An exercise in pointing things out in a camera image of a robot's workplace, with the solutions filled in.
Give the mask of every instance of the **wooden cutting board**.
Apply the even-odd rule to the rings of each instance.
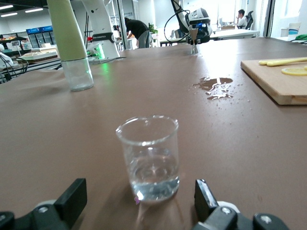
[[[307,62],[268,67],[259,60],[242,61],[241,68],[278,104],[307,104],[307,76],[291,76],[284,68],[303,68]]]

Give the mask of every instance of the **display refrigerator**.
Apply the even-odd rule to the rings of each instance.
[[[30,42],[33,48],[41,48],[42,44],[50,43],[51,45],[56,44],[55,37],[53,35],[52,26],[44,26],[38,28],[27,29]]]

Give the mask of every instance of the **clear liquid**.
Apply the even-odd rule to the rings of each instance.
[[[179,187],[178,163],[168,149],[148,148],[130,167],[130,182],[139,200],[170,198]]]

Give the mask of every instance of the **ceiling light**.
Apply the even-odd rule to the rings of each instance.
[[[43,8],[37,8],[37,9],[33,9],[33,10],[29,10],[29,11],[25,11],[26,13],[31,13],[31,12],[35,12],[35,11],[42,11]]]
[[[17,13],[8,13],[8,14],[1,15],[1,17],[8,17],[8,16],[16,15],[16,14]]]
[[[4,9],[7,9],[7,8],[12,8],[12,7],[13,7],[13,5],[1,6],[0,10],[4,10]]]

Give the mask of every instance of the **lemon slice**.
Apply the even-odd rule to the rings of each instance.
[[[285,68],[282,69],[282,73],[294,76],[307,76],[307,68]]]

